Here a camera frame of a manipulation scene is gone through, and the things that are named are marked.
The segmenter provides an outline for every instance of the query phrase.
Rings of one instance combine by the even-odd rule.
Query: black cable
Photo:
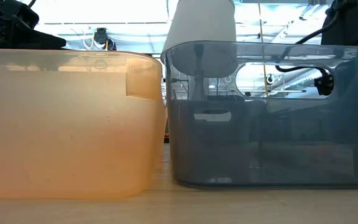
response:
[[[335,12],[335,16],[334,18],[331,20],[331,22],[324,26],[323,28],[319,29],[319,30],[316,30],[314,31],[313,33],[307,35],[306,37],[302,38],[301,40],[299,40],[297,43],[295,44],[304,44],[306,41],[312,39],[313,37],[316,37],[317,35],[320,35],[322,34],[323,32],[326,32],[327,30],[329,30],[330,28],[332,28],[333,25],[335,25],[336,21],[338,20],[338,17],[339,17],[339,12]],[[281,55],[281,57],[279,58],[279,60],[283,60],[285,56],[288,55],[288,53],[290,52],[291,50],[291,47],[287,48],[284,53]],[[304,68],[309,68],[309,67],[293,67],[293,68],[281,68],[280,66],[276,65],[275,66],[276,69],[279,71],[279,72],[293,72],[293,71],[297,71],[297,70],[301,70],[301,69],[304,69]],[[323,75],[327,75],[327,72],[325,71],[325,69],[323,68],[315,68],[315,69],[318,69]]]
[[[31,0],[31,2],[29,3],[29,7],[32,7],[35,2],[36,2],[36,0]]]

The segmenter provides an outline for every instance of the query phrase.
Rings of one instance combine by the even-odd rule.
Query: black equipment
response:
[[[0,49],[60,50],[66,46],[65,39],[34,30],[38,21],[26,4],[0,0]]]
[[[104,45],[102,50],[117,50],[116,43],[112,39],[109,39],[106,28],[97,28],[93,35],[93,39],[96,43]]]
[[[323,28],[306,36],[297,42],[303,44],[313,37],[322,34],[321,45],[353,45],[358,46],[358,0],[336,0],[326,11]],[[276,69],[280,72],[291,72],[304,67],[280,68]],[[331,74],[325,69],[316,68],[322,73],[321,78],[314,80],[314,85],[318,89],[320,95],[329,95],[334,89],[334,80]]]

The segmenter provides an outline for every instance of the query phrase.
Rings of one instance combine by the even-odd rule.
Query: black object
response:
[[[31,0],[31,2],[29,3],[29,7],[32,7],[36,1],[37,0]]]
[[[66,40],[34,30],[38,15],[16,0],[0,1],[0,49],[60,50]]]
[[[102,50],[117,50],[117,45],[115,41],[109,39],[106,28],[97,28],[96,32],[93,35],[93,39],[96,43],[104,45],[104,47],[102,47]]]
[[[334,78],[332,75],[325,75],[314,80],[314,86],[318,90],[318,94],[329,96],[334,90]]]
[[[335,25],[323,33],[322,45],[358,45],[358,0],[334,1],[326,12],[324,26],[333,20],[333,9],[346,3]]]
[[[94,41],[98,44],[106,44],[106,40],[109,38],[106,31],[106,28],[97,28],[94,33]]]

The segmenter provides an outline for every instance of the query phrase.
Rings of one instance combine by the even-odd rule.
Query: orange plastic bin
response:
[[[0,50],[0,198],[121,198],[162,153],[161,64],[126,52]]]

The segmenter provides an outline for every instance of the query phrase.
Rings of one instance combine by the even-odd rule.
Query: bin handle cutout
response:
[[[194,119],[206,122],[228,122],[231,120],[231,112],[218,109],[196,110]]]

